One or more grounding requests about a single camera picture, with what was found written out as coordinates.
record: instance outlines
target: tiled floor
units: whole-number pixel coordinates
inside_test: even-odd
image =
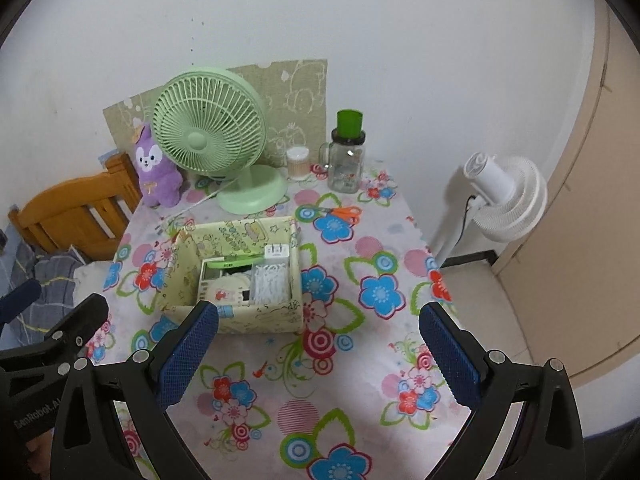
[[[458,311],[460,323],[487,350],[502,350],[514,362],[532,364],[518,319],[502,286],[487,262],[473,262],[442,269]],[[518,421],[520,405],[514,404],[478,479],[495,474]]]

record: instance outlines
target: wallpaper piece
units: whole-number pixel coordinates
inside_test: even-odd
[[[261,95],[267,115],[267,143],[261,164],[286,166],[286,151],[304,145],[312,162],[326,140],[325,59],[275,61],[269,66],[255,64],[230,68]],[[116,147],[133,154],[132,136],[137,126],[151,122],[154,104],[162,86],[105,108],[102,113]]]

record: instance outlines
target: storage box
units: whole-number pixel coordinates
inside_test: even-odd
[[[303,327],[298,225],[290,216],[252,218],[183,227],[172,245],[159,306],[182,322],[197,302],[204,258],[262,254],[268,244],[289,245],[291,299],[281,304],[219,304],[219,333],[296,332]]]

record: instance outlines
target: purple plush toy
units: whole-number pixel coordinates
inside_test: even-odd
[[[139,127],[136,136],[136,170],[140,177],[142,202],[148,207],[177,205],[180,202],[182,175],[154,142],[150,124]]]

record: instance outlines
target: fan center hub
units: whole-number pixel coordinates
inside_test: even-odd
[[[187,135],[187,144],[192,150],[200,152],[207,147],[207,137],[201,132],[191,132]]]

